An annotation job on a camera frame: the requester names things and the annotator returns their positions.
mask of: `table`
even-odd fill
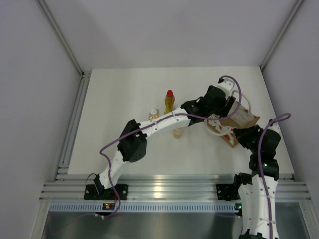
[[[258,66],[134,68],[93,70],[75,139],[68,174],[101,173],[107,161],[99,150],[120,136],[129,120],[146,121],[151,108],[164,113],[164,98],[172,89],[178,107],[203,96],[220,76],[235,77],[252,102],[252,113],[264,128],[275,112]],[[209,134],[204,123],[184,130],[181,139],[172,133],[147,145],[146,156],[127,168],[129,175],[211,175],[249,173],[250,151],[231,148],[223,139]],[[116,145],[105,150],[111,158]],[[280,174],[293,174],[282,139],[275,159]]]

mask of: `gray wall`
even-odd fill
[[[319,212],[319,1],[306,0],[264,70],[297,177],[305,180]]]
[[[257,66],[296,0],[46,0],[84,70]]]
[[[79,77],[34,0],[0,1],[0,237],[27,238]]]

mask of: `black bracket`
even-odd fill
[[[231,201],[240,199],[238,189],[235,188],[234,184],[217,184],[216,189],[218,200]]]
[[[115,188],[120,199],[126,200],[129,186],[127,184],[117,184]],[[112,188],[105,189],[99,194],[95,184],[89,184],[85,187],[84,200],[115,200],[115,196]]]

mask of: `small bottle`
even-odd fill
[[[154,120],[157,117],[160,117],[159,109],[152,108],[149,113],[149,120]]]
[[[166,94],[166,97],[165,97],[165,106],[166,106],[165,114],[175,110],[174,103],[175,103],[174,93],[173,93],[172,90],[169,90],[167,92],[167,94]],[[177,128],[177,129],[173,130],[173,136],[176,139],[181,138],[182,134],[183,134],[183,129],[182,128]]]

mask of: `bottle with white cap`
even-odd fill
[[[156,108],[151,109],[149,113],[149,120],[154,120],[157,117],[160,117],[159,109],[156,109]]]

